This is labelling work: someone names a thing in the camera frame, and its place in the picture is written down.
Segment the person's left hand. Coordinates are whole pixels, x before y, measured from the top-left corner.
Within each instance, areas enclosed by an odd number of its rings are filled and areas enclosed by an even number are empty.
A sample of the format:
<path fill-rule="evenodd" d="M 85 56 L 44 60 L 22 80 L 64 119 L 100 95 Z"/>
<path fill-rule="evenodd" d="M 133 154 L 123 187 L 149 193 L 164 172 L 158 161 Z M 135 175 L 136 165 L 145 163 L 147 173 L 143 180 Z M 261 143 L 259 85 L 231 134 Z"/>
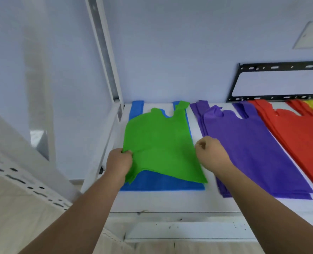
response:
<path fill-rule="evenodd" d="M 109 175 L 119 182 L 120 186 L 125 183 L 126 175 L 130 168 L 124 168 L 121 166 L 121 152 L 122 148 L 112 149 L 107 158 L 105 175 Z"/>

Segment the person's right hand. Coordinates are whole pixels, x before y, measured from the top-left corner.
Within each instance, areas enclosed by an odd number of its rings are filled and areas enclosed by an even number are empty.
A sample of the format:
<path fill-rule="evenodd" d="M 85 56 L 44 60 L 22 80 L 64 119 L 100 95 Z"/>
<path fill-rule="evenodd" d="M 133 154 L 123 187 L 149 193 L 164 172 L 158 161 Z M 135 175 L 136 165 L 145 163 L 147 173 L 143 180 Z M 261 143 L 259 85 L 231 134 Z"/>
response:
<path fill-rule="evenodd" d="M 232 164 L 219 140 L 210 136 L 205 137 L 208 138 L 208 154 L 205 157 L 198 158 L 200 164 L 218 177 L 234 171 L 236 167 Z"/>

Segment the green fabric vest bag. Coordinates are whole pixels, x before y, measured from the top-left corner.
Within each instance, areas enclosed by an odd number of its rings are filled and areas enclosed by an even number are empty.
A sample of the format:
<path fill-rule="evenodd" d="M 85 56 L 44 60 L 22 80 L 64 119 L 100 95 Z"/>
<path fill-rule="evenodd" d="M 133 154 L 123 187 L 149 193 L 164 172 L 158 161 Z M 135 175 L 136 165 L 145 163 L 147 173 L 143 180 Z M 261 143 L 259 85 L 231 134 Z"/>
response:
<path fill-rule="evenodd" d="M 142 171 L 195 183 L 208 183 L 196 156 L 186 119 L 189 102 L 180 101 L 173 116 L 165 117 L 161 109 L 139 115 L 127 123 L 123 151 L 132 152 L 132 166 L 125 182 L 133 183 Z"/>

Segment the person's left forearm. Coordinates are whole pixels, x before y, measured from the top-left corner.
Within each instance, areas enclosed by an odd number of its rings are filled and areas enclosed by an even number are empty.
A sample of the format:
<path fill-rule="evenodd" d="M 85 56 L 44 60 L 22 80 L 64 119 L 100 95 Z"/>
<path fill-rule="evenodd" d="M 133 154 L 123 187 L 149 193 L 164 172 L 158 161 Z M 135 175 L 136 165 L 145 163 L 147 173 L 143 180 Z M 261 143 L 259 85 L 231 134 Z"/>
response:
<path fill-rule="evenodd" d="M 78 200 L 18 254 L 92 254 L 128 169 L 107 169 Z"/>

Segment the person's right forearm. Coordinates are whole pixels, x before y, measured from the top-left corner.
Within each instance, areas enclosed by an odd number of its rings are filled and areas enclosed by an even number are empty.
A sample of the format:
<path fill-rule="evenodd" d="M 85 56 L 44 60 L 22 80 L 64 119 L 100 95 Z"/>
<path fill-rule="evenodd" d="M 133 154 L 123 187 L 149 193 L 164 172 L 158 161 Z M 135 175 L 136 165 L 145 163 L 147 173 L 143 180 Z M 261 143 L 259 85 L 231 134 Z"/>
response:
<path fill-rule="evenodd" d="M 214 170 L 266 254 L 313 254 L 313 226 L 234 165 Z"/>

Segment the stack of blue bags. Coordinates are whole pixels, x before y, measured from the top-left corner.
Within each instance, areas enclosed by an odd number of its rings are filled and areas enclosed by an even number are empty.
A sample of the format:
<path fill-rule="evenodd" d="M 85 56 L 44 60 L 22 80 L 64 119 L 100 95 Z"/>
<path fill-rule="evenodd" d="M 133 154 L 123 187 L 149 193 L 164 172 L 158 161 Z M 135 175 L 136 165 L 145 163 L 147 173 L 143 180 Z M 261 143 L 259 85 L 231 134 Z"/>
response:
<path fill-rule="evenodd" d="M 142 115 L 144 101 L 133 101 L 129 113 L 129 120 Z M 120 191 L 124 192 L 155 192 L 155 191 L 204 191 L 202 183 L 178 179 L 153 171 L 140 172 L 134 181 L 125 183 Z"/>

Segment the stack of purple bags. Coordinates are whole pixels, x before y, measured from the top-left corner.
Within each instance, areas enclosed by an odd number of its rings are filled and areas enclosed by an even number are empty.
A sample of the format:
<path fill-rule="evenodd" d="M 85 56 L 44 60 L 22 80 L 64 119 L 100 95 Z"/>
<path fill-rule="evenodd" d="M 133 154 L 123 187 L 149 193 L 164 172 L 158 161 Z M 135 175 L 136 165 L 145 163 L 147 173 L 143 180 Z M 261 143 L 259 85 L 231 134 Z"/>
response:
<path fill-rule="evenodd" d="M 276 198 L 312 200 L 313 189 L 265 126 L 255 106 L 233 103 L 241 118 L 207 101 L 191 103 L 203 136 L 218 139 L 232 163 Z"/>

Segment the stack of red bags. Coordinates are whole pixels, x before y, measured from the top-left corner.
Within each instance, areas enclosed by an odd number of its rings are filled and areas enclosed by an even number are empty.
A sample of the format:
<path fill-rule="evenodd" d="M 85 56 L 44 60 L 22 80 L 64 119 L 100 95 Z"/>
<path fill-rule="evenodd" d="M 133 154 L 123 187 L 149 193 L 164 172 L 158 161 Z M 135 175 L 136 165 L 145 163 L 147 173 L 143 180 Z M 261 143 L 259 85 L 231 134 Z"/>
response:
<path fill-rule="evenodd" d="M 255 106 L 266 127 L 313 183 L 313 110 L 307 103 L 294 99 L 287 109 L 273 109 L 264 99 L 248 101 Z"/>

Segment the white perforated shelf beam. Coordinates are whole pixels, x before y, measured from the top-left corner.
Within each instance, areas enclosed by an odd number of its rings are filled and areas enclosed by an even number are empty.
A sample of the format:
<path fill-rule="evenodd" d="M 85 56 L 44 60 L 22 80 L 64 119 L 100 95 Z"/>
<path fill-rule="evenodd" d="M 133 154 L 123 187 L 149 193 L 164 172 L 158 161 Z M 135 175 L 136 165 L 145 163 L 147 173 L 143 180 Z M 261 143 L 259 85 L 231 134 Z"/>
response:
<path fill-rule="evenodd" d="M 0 177 L 63 212 L 82 195 L 1 116 Z"/>

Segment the white metal shelf frame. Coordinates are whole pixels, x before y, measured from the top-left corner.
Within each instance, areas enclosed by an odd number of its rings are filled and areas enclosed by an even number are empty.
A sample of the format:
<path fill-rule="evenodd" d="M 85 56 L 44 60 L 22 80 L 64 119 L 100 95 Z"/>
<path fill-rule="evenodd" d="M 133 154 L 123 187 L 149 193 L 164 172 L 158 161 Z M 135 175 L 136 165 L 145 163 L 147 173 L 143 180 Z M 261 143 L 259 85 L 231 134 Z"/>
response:
<path fill-rule="evenodd" d="M 102 175 L 98 168 L 106 163 L 113 148 L 121 148 L 131 103 L 124 105 L 120 122 L 110 113 L 100 144 L 99 158 L 86 174 L 84 193 Z M 151 240 L 256 241 L 252 230 L 232 198 L 223 198 L 215 177 L 204 170 L 205 191 L 125 192 L 121 191 L 108 216 L 105 228 L 127 243 Z M 303 175 L 313 189 L 313 183 Z M 312 200 L 279 199 L 313 225 Z"/>

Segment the black metal wall bracket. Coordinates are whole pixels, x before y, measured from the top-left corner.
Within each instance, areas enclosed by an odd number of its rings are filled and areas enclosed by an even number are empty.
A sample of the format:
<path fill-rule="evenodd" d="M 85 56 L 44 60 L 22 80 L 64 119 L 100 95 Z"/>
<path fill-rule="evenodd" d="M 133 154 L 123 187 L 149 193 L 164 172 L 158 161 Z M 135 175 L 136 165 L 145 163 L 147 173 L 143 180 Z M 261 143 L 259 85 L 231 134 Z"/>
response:
<path fill-rule="evenodd" d="M 226 102 L 313 100 L 313 61 L 239 63 Z"/>

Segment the white metal upright post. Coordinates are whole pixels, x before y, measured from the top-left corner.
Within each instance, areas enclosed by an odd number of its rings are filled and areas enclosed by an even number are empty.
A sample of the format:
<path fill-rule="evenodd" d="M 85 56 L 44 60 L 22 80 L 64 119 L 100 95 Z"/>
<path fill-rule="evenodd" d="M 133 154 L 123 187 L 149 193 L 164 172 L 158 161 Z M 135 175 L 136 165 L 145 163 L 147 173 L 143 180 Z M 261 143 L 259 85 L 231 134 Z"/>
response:
<path fill-rule="evenodd" d="M 109 93 L 124 105 L 103 0 L 85 0 Z"/>

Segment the white wall plate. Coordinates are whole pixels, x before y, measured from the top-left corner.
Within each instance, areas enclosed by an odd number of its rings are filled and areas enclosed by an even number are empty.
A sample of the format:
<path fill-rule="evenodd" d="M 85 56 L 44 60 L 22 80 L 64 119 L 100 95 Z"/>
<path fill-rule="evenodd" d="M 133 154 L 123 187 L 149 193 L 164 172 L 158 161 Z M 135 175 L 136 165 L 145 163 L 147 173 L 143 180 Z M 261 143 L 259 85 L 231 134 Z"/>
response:
<path fill-rule="evenodd" d="M 313 21 L 307 23 L 293 46 L 293 49 L 310 48 L 313 48 Z"/>

